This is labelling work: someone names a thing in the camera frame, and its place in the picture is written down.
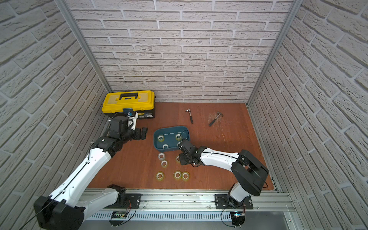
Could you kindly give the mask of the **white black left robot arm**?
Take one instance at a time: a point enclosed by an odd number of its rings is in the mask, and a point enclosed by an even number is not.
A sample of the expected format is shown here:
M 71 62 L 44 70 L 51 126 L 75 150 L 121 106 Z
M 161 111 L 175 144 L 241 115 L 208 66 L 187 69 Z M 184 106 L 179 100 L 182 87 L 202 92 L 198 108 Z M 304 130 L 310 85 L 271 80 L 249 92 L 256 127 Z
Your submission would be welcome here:
M 81 199 L 87 186 L 102 167 L 123 145 L 144 140 L 148 129 L 137 128 L 138 116 L 114 115 L 104 132 L 91 144 L 86 157 L 75 171 L 49 196 L 40 196 L 34 203 L 37 222 L 45 230 L 77 230 L 91 215 L 108 206 L 131 207 L 126 190 L 117 185 L 88 198 Z

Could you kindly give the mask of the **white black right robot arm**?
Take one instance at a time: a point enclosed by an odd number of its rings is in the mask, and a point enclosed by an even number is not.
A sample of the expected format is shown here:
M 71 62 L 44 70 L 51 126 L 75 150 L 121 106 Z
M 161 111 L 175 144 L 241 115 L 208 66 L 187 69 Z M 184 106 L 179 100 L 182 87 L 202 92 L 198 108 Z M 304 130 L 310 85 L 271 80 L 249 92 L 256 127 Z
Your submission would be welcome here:
M 227 207 L 239 209 L 250 195 L 260 196 L 261 191 L 268 188 L 269 170 L 248 150 L 229 153 L 205 146 L 197 148 L 187 139 L 182 140 L 178 147 L 182 152 L 179 154 L 181 165 L 215 166 L 234 174 L 237 183 L 225 198 Z

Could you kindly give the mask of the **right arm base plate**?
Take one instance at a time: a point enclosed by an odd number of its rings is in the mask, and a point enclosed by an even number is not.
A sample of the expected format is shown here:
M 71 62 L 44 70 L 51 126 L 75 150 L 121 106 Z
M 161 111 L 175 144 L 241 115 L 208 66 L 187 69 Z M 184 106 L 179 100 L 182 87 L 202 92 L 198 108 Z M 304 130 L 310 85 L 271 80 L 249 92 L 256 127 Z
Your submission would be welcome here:
M 229 194 L 215 194 L 216 209 L 253 209 L 253 201 L 250 195 L 242 201 L 236 201 Z

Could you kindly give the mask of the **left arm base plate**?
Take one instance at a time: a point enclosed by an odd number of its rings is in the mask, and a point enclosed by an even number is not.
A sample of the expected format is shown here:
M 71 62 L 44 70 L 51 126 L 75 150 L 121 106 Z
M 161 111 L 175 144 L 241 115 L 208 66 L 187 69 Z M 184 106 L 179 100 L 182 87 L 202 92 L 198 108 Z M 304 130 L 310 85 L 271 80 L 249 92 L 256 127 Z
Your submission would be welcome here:
M 142 194 L 128 193 L 126 194 L 126 208 L 131 207 L 132 209 L 138 209 L 140 207 Z

